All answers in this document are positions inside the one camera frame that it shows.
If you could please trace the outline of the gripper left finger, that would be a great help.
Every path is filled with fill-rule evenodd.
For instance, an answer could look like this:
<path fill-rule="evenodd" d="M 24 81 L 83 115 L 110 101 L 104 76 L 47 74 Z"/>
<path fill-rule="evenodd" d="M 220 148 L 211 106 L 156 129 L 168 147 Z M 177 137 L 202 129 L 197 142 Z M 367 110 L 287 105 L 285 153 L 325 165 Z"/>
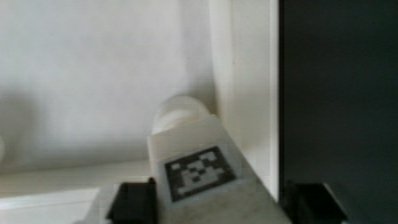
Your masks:
<path fill-rule="evenodd" d="M 106 220 L 111 224 L 158 224 L 156 182 L 124 182 L 117 189 Z"/>

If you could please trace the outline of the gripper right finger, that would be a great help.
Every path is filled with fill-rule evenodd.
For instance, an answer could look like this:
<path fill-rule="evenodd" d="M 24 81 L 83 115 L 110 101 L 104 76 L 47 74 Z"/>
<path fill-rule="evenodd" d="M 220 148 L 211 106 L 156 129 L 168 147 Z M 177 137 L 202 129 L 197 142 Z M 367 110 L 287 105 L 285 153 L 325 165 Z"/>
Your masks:
<path fill-rule="evenodd" d="M 287 182 L 280 199 L 293 224 L 342 224 L 348 216 L 323 183 Z"/>

